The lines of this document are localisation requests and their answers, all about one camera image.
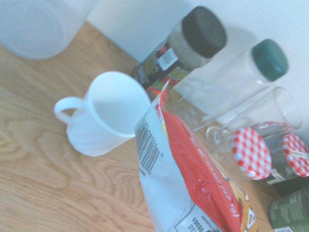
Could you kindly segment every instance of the white plastic container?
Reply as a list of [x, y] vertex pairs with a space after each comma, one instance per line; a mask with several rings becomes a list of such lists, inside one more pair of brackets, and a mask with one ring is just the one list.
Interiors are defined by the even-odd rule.
[[[174, 103], [172, 113], [196, 131], [268, 88], [288, 71], [287, 58], [279, 45], [265, 39], [214, 74], [213, 82], [202, 84]], [[188, 102], [195, 106], [188, 107]]]
[[62, 52], [98, 0], [0, 0], [0, 43], [29, 59]]

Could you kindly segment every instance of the mug handle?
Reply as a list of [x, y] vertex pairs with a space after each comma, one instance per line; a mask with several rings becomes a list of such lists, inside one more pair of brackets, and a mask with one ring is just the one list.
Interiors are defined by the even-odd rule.
[[56, 118], [65, 124], [69, 124], [71, 117], [64, 113], [67, 109], [81, 109], [84, 106], [84, 101], [78, 97], [67, 97], [58, 101], [54, 106], [54, 114]]

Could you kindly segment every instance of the snack bag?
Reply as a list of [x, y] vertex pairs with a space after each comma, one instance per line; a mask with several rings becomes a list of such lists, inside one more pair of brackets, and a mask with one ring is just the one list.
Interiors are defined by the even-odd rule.
[[248, 195], [177, 116], [166, 89], [135, 128], [140, 180], [156, 232], [257, 232]]

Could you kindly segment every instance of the plastic container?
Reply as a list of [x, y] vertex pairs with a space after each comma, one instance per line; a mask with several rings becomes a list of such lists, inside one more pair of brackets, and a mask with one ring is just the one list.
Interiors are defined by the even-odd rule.
[[0, 0], [0, 43], [29, 59], [62, 52], [98, 0]]
[[[175, 102], [172, 113], [192, 130], [198, 130], [268, 88], [287, 71], [288, 62], [281, 48], [273, 40], [263, 40], [220, 69], [213, 82]], [[186, 100], [194, 106], [188, 108]]]
[[131, 75], [154, 99], [168, 80], [171, 89], [191, 71], [210, 62], [225, 44], [226, 33], [218, 18], [207, 8], [198, 6], [134, 67]]

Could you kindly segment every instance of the wood grain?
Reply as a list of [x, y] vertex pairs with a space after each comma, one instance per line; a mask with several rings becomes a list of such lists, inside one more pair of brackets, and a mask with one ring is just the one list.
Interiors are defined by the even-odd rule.
[[[142, 192], [135, 139], [96, 158], [76, 152], [55, 103], [82, 97], [106, 71], [129, 73], [135, 60], [85, 23], [49, 60], [0, 47], [0, 231], [154, 232]], [[260, 231], [272, 229], [272, 190], [253, 186]]]

